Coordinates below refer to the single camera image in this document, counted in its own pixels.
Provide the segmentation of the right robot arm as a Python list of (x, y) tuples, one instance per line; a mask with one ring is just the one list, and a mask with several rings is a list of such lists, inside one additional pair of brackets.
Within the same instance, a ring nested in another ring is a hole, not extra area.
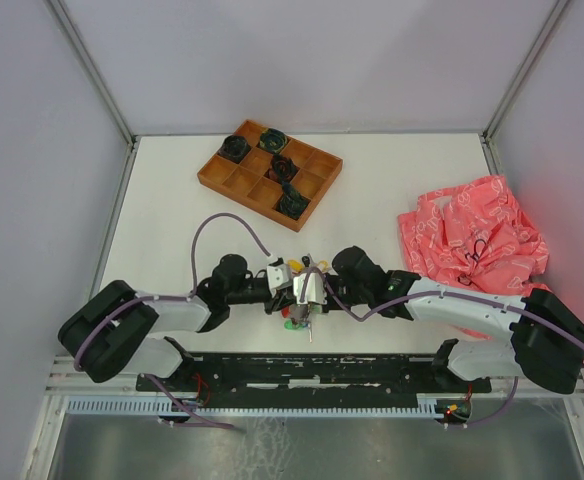
[(339, 252), (327, 277), (328, 305), (351, 312), (441, 323), (482, 334), (451, 339), (439, 348), (431, 379), (453, 391), (465, 381), (522, 376), (569, 395), (584, 368), (584, 323), (552, 292), (497, 295), (447, 286), (403, 270), (383, 270), (359, 247)]

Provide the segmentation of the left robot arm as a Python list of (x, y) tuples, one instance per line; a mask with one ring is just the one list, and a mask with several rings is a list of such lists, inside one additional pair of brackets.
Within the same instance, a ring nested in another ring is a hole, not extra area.
[(230, 317), (234, 305), (262, 304), (266, 312), (292, 304), (292, 271), (279, 258), (253, 274), (237, 254), (221, 258), (193, 296), (156, 295), (134, 290), (123, 280), (109, 283), (60, 328), (58, 340), (74, 358), (74, 368), (95, 383), (122, 372), (151, 373), (170, 389), (193, 378), (174, 332), (209, 333)]

